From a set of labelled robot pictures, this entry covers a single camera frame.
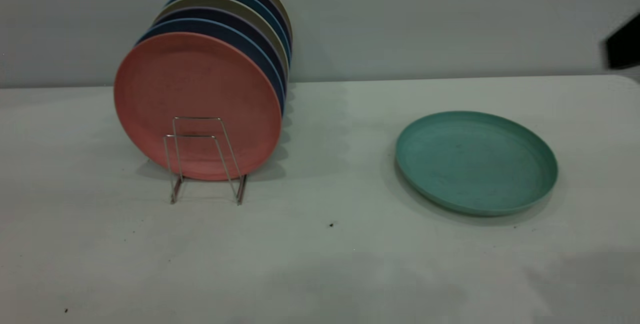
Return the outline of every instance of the teal plate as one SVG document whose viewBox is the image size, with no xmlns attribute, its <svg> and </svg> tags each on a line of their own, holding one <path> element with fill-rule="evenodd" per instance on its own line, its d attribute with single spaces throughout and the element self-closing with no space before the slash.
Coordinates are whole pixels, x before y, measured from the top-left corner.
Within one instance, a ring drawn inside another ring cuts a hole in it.
<svg viewBox="0 0 640 324">
<path fill-rule="evenodd" d="M 407 181 L 431 201 L 486 217 L 534 206 L 558 178 L 546 142 L 482 112 L 439 112 L 414 121 L 398 137 L 395 158 Z"/>
</svg>

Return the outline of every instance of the table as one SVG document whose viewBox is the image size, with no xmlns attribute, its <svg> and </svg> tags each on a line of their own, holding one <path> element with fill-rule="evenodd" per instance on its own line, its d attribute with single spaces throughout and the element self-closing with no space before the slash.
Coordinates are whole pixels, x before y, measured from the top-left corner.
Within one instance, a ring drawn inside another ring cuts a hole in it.
<svg viewBox="0 0 640 324">
<path fill-rule="evenodd" d="M 615 75 L 290 84 L 249 176 L 189 181 L 130 142 L 110 87 L 0 90 L 2 323 L 566 323 L 638 318 L 640 86 Z M 394 166 L 410 122 L 475 110 L 557 156 L 549 201 L 434 206 Z"/>
</svg>

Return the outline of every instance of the black object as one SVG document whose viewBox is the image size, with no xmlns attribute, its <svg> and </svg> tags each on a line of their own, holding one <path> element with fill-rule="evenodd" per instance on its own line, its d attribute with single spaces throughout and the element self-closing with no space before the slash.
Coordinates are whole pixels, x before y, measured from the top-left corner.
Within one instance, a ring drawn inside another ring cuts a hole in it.
<svg viewBox="0 0 640 324">
<path fill-rule="evenodd" d="M 640 14 L 605 40 L 606 66 L 626 69 L 640 65 Z"/>
</svg>

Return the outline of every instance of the pink plate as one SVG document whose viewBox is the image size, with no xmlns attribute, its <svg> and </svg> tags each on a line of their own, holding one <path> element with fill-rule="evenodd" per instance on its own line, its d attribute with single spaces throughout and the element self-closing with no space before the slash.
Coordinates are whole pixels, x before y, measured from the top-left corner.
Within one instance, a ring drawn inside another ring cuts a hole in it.
<svg viewBox="0 0 640 324">
<path fill-rule="evenodd" d="M 114 100 L 128 137 L 165 168 L 163 138 L 173 133 L 176 116 L 222 118 L 242 174 L 269 158 L 281 133 L 278 97 L 265 74 L 240 50 L 207 35 L 172 32 L 138 44 L 120 64 Z M 219 121 L 175 123 L 179 135 L 215 135 L 229 173 L 238 176 Z M 171 170 L 178 173 L 172 138 L 167 146 Z M 178 146 L 186 177 L 227 178 L 213 139 L 180 137 Z"/>
</svg>

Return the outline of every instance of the stack of plates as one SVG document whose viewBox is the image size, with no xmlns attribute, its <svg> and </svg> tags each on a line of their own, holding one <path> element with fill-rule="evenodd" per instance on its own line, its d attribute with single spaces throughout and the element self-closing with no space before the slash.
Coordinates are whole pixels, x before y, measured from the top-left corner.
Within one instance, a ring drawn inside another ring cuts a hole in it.
<svg viewBox="0 0 640 324">
<path fill-rule="evenodd" d="M 179 135 L 215 135 L 230 174 L 262 165 L 281 132 L 291 64 L 291 23 L 280 0 L 169 0 L 126 55 L 114 99 L 128 136 L 151 160 L 167 167 L 163 138 L 174 117 L 220 117 L 220 122 L 176 121 Z M 227 175 L 215 143 L 178 139 L 188 178 Z M 174 145 L 171 169 L 178 171 Z"/>
</svg>

